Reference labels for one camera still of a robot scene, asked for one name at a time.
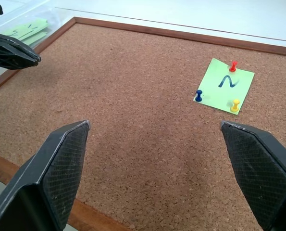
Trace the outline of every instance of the blue push pin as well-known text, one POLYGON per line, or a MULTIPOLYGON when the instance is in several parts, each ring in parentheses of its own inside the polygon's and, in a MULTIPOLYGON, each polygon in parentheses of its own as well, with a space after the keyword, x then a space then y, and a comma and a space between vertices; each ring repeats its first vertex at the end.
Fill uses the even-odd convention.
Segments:
POLYGON ((197 90, 196 91, 196 94, 197 94, 197 96, 196 96, 196 98, 195 98, 195 101, 196 102, 200 102, 200 101, 202 101, 202 98, 201 98, 201 94, 202 94, 202 90, 197 90))

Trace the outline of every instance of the wooden frame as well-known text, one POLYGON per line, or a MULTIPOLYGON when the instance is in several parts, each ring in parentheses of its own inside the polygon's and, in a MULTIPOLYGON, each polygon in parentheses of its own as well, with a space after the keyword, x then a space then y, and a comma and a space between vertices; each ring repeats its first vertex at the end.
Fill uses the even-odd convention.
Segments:
MULTIPOLYGON (((64 24, 55 33, 49 36, 45 41, 40 43, 35 51, 37 53, 42 52, 46 49, 52 42, 54 42, 58 37, 65 33, 74 24, 87 24, 91 26, 102 26, 108 28, 115 28, 120 30, 135 31, 146 34, 160 35, 166 37, 172 37, 177 39, 186 39, 190 41, 205 42, 210 44, 229 46, 235 48, 241 48, 246 50, 254 50, 261 52, 274 53, 279 55, 286 55, 286 47, 274 46, 256 42, 241 41, 230 38, 221 38, 208 35, 193 34, 182 31, 173 31, 167 29, 137 26, 123 23, 100 21, 95 19, 79 18, 74 17, 64 24)), ((2 86, 8 79, 14 76, 19 70, 8 70, 0 76, 0 86, 2 86)), ((17 171, 18 167, 11 162, 0 157, 0 181, 7 184, 12 176, 17 171)), ((101 214, 97 210, 86 206, 80 201, 76 200, 71 211, 69 224, 79 231, 129 231, 128 228, 119 224, 118 222, 112 220, 111 218, 101 214)))

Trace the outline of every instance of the plastic storage bin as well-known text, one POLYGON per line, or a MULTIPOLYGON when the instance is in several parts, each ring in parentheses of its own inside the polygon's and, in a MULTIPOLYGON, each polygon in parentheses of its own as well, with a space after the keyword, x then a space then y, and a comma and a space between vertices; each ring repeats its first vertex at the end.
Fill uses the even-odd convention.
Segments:
MULTIPOLYGON (((30 1, 0 16, 0 33, 17 38, 32 48, 60 27, 61 21, 51 0, 30 1)), ((5 71, 0 67, 0 75, 5 71)))

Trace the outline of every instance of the cork board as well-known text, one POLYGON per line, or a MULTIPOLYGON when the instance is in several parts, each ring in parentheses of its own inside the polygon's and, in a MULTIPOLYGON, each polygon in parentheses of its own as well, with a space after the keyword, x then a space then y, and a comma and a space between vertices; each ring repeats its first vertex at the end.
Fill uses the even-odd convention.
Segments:
POLYGON ((261 230, 219 124, 286 147, 286 55, 75 24, 41 57, 0 87, 0 156, 21 165, 88 119, 80 201, 140 231, 261 230), (193 102, 211 58, 255 72, 238 116, 193 102))

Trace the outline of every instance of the green paper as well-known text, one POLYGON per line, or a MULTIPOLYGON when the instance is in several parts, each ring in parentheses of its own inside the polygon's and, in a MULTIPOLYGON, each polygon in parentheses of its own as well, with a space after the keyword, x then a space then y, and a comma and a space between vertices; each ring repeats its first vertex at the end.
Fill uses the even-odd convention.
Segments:
POLYGON ((45 37, 47 35, 47 32, 40 31, 37 34, 34 34, 26 39, 24 39, 22 42, 24 42, 26 45, 31 45, 32 43, 36 42, 37 40, 45 37))
POLYGON ((3 31, 1 34, 7 35, 18 40, 26 39, 44 28, 48 27, 46 19, 36 19, 30 23, 17 25, 11 29, 3 31))
POLYGON ((254 73, 240 69, 230 72, 229 68, 229 65, 217 59, 211 60, 199 86, 199 90, 202 90, 202 101, 199 103, 238 115, 254 78, 254 73), (230 107, 233 106, 233 100, 236 99, 240 100, 239 111, 231 112, 230 107))

